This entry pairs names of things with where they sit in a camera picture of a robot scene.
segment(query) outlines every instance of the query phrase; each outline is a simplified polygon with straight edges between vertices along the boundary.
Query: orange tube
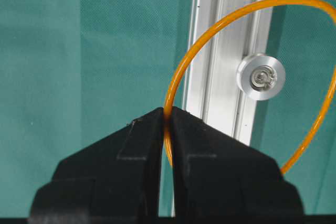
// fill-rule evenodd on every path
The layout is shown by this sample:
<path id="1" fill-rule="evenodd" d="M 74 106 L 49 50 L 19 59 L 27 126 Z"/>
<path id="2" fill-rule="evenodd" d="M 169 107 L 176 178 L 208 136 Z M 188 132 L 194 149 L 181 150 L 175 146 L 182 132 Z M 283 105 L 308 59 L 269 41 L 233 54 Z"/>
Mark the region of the orange tube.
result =
<path id="1" fill-rule="evenodd" d="M 306 5 L 321 9 L 328 13 L 330 17 L 333 19 L 334 23 L 336 23 L 336 9 L 324 2 L 322 0 L 262 0 L 249 5 L 246 5 L 233 13 L 230 13 L 226 17 L 222 18 L 220 21 L 215 23 L 212 27 L 210 27 L 205 33 L 203 33 L 200 38 L 192 45 L 189 51 L 185 54 L 182 61 L 180 62 L 175 74 L 170 83 L 169 89 L 166 94 L 165 103 L 164 103 L 164 146 L 167 153 L 167 157 L 169 159 L 170 164 L 173 166 L 172 159 L 172 145 L 171 145 L 171 136 L 170 136 L 170 117 L 173 109 L 173 102 L 176 95 L 177 87 L 179 86 L 182 76 L 189 66 L 192 59 L 198 53 L 198 51 L 207 43 L 216 33 L 222 30 L 224 27 L 232 23 L 233 21 L 252 13 L 256 10 L 280 6 L 280 5 Z M 295 153 L 291 156 L 291 158 L 285 163 L 285 165 L 281 168 L 281 172 L 286 173 L 292 165 L 300 158 L 302 153 L 306 150 L 317 130 L 321 126 L 323 119 L 328 111 L 328 107 L 332 101 L 332 97 L 334 95 L 336 89 L 336 68 L 334 69 L 332 79 L 330 82 L 330 86 L 328 89 L 328 93 L 325 97 L 325 100 L 320 109 L 319 115 L 314 121 L 309 133 L 299 146 L 299 148 L 295 151 Z"/>

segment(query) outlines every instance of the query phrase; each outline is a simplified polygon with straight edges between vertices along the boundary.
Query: green backdrop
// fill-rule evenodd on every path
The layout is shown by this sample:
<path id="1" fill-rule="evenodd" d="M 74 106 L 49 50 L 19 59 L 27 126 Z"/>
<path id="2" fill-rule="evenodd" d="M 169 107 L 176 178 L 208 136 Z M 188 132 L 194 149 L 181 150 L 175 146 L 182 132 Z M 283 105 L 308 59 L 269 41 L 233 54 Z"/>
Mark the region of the green backdrop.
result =
<path id="1" fill-rule="evenodd" d="M 190 8 L 191 0 L 0 0 L 0 217 L 28 216 L 60 159 L 162 106 Z M 164 158 L 161 215 L 171 198 Z"/>
<path id="2" fill-rule="evenodd" d="M 325 0 L 336 6 L 336 0 Z M 308 133 L 336 63 L 336 29 L 329 16 L 304 6 L 274 9 L 267 53 L 286 69 L 282 92 L 259 102 L 251 145 L 281 166 Z M 336 103 L 297 164 L 286 174 L 308 214 L 336 213 Z"/>

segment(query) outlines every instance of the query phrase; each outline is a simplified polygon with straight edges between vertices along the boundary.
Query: black plastic part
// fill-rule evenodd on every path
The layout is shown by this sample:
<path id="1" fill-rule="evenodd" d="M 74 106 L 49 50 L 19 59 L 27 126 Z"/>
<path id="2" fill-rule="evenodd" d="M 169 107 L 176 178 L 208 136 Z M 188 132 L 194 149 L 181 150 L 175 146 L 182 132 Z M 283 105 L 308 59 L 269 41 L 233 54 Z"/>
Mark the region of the black plastic part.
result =
<path id="1" fill-rule="evenodd" d="M 303 216 L 274 159 L 179 108 L 171 128 L 177 217 Z"/>
<path id="2" fill-rule="evenodd" d="M 163 110 L 61 161 L 28 219 L 0 224 L 336 223 L 304 216 L 276 162 L 200 119 L 173 109 L 175 218 L 158 217 Z"/>
<path id="3" fill-rule="evenodd" d="M 62 160 L 36 194 L 30 224 L 135 223 L 158 215 L 163 110 Z"/>

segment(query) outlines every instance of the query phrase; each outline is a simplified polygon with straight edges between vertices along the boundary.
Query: orange plastic tubing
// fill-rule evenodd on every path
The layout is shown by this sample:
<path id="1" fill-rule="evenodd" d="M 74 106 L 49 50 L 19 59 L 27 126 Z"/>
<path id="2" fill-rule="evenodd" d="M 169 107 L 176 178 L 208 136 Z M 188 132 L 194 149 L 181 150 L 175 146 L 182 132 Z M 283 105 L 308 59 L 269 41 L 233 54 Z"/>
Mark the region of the orange plastic tubing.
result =
<path id="1" fill-rule="evenodd" d="M 230 13 L 226 17 L 222 18 L 220 21 L 215 23 L 212 27 L 210 27 L 205 33 L 203 33 L 200 38 L 192 45 L 189 51 L 185 54 L 182 61 L 180 62 L 179 66 L 177 67 L 175 74 L 172 78 L 170 83 L 169 89 L 166 94 L 165 104 L 164 104 L 164 146 L 167 153 L 167 157 L 169 159 L 170 164 L 173 166 L 173 159 L 172 159 L 172 144 L 171 144 L 171 135 L 170 135 L 170 118 L 173 109 L 173 102 L 176 94 L 177 87 L 179 86 L 182 76 L 186 71 L 187 67 L 189 66 L 192 59 L 198 53 L 198 51 L 207 43 L 216 33 L 222 30 L 224 27 L 232 23 L 233 21 L 252 13 L 256 10 L 273 7 L 273 6 L 280 6 L 280 5 L 305 5 L 311 6 L 318 9 L 321 9 L 328 13 L 334 23 L 336 23 L 336 9 L 324 2 L 322 0 L 262 0 L 258 1 L 249 5 L 246 5 L 233 13 Z M 317 130 L 321 126 L 323 119 L 328 111 L 328 107 L 332 101 L 332 97 L 334 95 L 336 88 L 336 68 L 334 68 L 334 72 L 332 75 L 332 79 L 329 85 L 328 93 L 325 96 L 325 100 L 322 104 L 320 109 L 319 115 L 315 119 L 309 133 L 304 138 L 301 145 L 298 149 L 294 152 L 291 158 L 285 163 L 285 165 L 281 168 L 281 172 L 284 174 L 286 173 L 293 164 L 300 158 L 302 153 L 306 150 L 308 145 L 310 144 L 311 140 L 313 139 L 314 135 L 316 134 Z"/>

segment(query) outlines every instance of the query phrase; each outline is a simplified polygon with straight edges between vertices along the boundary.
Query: green fabric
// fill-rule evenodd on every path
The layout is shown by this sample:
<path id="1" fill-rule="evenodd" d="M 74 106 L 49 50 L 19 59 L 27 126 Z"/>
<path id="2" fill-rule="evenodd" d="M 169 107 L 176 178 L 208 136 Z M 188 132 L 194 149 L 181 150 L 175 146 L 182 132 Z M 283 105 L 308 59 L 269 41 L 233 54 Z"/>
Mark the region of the green fabric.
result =
<path id="1" fill-rule="evenodd" d="M 60 159 L 162 106 L 191 0 L 0 5 L 0 217 L 24 217 Z M 171 202 L 163 156 L 161 215 Z"/>
<path id="2" fill-rule="evenodd" d="M 336 6 L 336 0 L 325 0 Z M 282 166 L 308 133 L 336 63 L 336 29 L 329 16 L 304 6 L 274 9 L 267 53 L 286 69 L 284 89 L 259 102 L 251 145 Z M 336 103 L 301 159 L 286 174 L 307 214 L 336 213 Z"/>

